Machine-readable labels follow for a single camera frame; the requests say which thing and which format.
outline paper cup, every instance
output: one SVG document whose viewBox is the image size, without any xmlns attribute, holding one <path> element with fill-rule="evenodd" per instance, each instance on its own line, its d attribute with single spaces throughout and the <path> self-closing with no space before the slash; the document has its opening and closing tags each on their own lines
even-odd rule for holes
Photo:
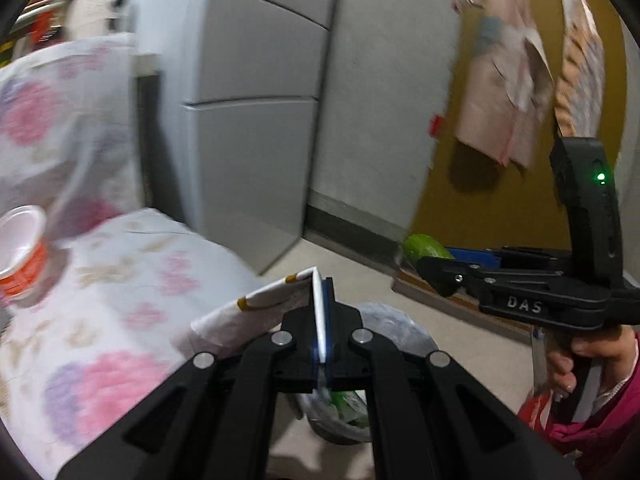
<svg viewBox="0 0 640 480">
<path fill-rule="evenodd" d="M 12 209 L 0 218 L 0 290 L 11 300 L 27 297 L 47 262 L 42 239 L 47 222 L 36 205 Z"/>
</svg>

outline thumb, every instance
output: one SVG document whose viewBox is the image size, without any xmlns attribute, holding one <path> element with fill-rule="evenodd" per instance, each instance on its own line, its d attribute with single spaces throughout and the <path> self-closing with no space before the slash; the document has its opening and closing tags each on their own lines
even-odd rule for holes
<svg viewBox="0 0 640 480">
<path fill-rule="evenodd" d="M 582 357 L 602 357 L 605 359 L 622 359 L 627 354 L 629 334 L 633 338 L 633 329 L 627 326 L 614 326 L 601 332 L 575 336 L 571 342 L 571 350 Z"/>
</svg>

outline floor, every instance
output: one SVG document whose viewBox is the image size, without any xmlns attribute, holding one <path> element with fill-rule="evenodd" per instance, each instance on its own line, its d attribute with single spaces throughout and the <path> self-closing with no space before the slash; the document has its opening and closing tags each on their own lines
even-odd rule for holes
<svg viewBox="0 0 640 480">
<path fill-rule="evenodd" d="M 265 276 L 276 280 L 312 266 L 334 279 L 341 303 L 376 301 L 407 313 L 502 402 L 512 410 L 520 407 L 533 382 L 529 346 L 400 296 L 391 290 L 389 276 L 306 240 L 300 240 Z M 304 420 L 295 419 L 285 399 L 278 400 L 268 471 L 293 480 L 374 478 L 370 445 L 325 442 Z"/>
</svg>

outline human hand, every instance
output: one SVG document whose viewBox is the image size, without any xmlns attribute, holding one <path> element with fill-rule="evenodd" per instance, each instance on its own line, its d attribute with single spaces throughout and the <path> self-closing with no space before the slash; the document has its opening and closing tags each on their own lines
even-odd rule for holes
<svg viewBox="0 0 640 480">
<path fill-rule="evenodd" d="M 576 335 L 571 339 L 571 351 L 560 348 L 555 338 L 547 340 L 546 369 L 551 388 L 566 397 L 575 390 L 572 373 L 575 354 L 604 359 L 600 391 L 608 392 L 632 371 L 636 359 L 636 335 L 628 325 L 617 325 L 601 332 Z"/>
</svg>

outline trash bin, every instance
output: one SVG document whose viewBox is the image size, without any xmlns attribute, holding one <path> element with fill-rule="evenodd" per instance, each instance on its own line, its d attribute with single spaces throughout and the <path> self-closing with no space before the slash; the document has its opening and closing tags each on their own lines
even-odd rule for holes
<svg viewBox="0 0 640 480">
<path fill-rule="evenodd" d="M 364 328 L 390 339 L 401 351 L 426 356 L 438 349 L 429 333 L 404 312 L 371 302 L 356 308 Z M 325 440 L 342 446 L 371 442 L 363 392 L 314 390 L 298 394 L 296 400 L 311 428 Z"/>
</svg>

